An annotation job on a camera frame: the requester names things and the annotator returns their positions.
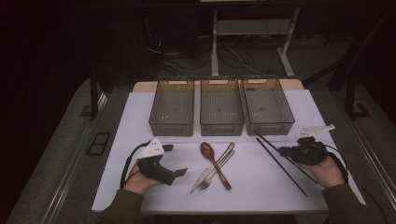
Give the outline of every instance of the translucent container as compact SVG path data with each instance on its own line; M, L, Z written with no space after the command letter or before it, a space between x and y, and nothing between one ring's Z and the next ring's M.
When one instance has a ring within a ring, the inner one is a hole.
M155 136L192 136L193 112L193 78L158 81L148 121Z
M244 114L236 77L201 79L201 135L239 136Z
M276 76L244 76L247 134L286 135L294 123L288 100Z

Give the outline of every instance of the brown spoon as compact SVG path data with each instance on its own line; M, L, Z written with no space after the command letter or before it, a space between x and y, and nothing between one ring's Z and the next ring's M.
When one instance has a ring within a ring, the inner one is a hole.
M215 151L213 150L212 146L210 146L208 143L203 142L201 143L201 153L204 155L205 158L210 160L213 165L216 168L216 171L218 172L221 182L223 183L224 187L226 189L231 189L230 183L228 183L227 179L225 178L224 174L221 172L220 168L215 162Z

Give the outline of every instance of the chopstick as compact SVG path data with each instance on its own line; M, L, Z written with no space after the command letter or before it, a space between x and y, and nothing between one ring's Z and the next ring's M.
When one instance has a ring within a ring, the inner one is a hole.
M254 130L253 132L254 132L255 134L257 134L257 135L260 137L260 139L264 140L264 142L265 142L266 144L270 145L270 147L272 147L274 150L278 151L278 149L277 149L274 145L272 145L267 139L265 139L265 138L264 138L261 134L259 134L256 130ZM291 159L289 159L289 158L287 158L287 157L285 157L285 159L288 160L291 164L293 164L293 166L294 166L295 168L297 168L299 171L303 172L303 174L305 174L306 176L308 176L308 178L310 178L312 181L314 181L315 184L318 183L314 178L312 178L312 176L310 176L309 174L307 174L302 168L296 166L296 165L294 164L294 162L293 162Z
M297 182L293 179L293 177L291 177L291 175L285 170L285 168L282 166L282 164L280 164L280 162L274 157L274 155L270 152L270 150L268 149L268 147L265 146L265 144L259 139L256 138L256 140L260 143L260 145L262 145L263 148L265 148L265 150L268 152L268 154L270 154L270 156L274 159L274 161L276 161L276 163L280 166L280 168L282 168L282 170L288 175L288 177L294 182L294 184L297 186L297 188L300 189L300 191L305 195L305 197L308 197L308 195L305 193L305 191L300 187L300 185L297 184Z

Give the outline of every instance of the dark green sleeve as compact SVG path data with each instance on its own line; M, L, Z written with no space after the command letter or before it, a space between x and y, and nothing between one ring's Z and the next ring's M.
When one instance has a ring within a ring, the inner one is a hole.
M99 213L96 223L138 223L143 195L119 189L111 205Z
M386 223L378 209L359 202L348 184L324 189L322 194L329 206L329 224Z

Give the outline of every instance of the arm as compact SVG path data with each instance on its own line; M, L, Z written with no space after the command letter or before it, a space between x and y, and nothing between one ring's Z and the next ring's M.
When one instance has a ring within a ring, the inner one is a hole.
M296 165L311 172L325 188L322 194L329 207L329 224L386 223L377 209L359 202L350 186L344 182L341 171L331 157L327 156L323 162L314 166L300 163Z
M138 223L143 194L161 182L140 174L135 165L124 187L117 191L111 205L96 218L96 223Z

